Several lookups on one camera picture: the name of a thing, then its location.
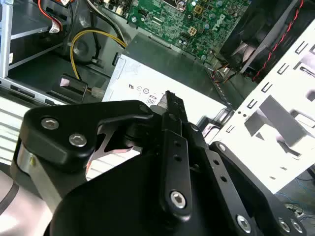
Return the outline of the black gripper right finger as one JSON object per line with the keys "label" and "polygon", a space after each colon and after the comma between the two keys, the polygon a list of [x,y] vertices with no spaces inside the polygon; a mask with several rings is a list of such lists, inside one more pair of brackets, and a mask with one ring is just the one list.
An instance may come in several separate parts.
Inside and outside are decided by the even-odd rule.
{"label": "black gripper right finger", "polygon": [[212,236],[305,236],[303,224],[223,143],[206,144],[188,122],[184,102],[173,108],[188,142],[190,163],[197,165],[201,217]]}

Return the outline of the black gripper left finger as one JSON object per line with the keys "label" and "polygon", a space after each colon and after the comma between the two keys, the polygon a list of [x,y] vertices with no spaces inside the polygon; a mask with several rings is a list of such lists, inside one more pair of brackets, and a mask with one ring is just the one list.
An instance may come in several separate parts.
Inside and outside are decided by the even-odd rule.
{"label": "black gripper left finger", "polygon": [[138,100],[39,107],[22,122],[16,164],[51,210],[75,188],[138,156],[160,161],[158,202],[190,218],[188,142],[167,91],[153,111]]}

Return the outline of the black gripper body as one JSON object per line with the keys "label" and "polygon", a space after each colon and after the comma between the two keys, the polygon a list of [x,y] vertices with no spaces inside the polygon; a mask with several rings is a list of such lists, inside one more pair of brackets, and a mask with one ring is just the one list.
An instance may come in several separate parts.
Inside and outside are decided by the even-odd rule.
{"label": "black gripper body", "polygon": [[50,223],[52,236],[234,236],[212,184],[190,168],[192,214],[172,221],[158,202],[160,161],[134,157],[71,191]]}

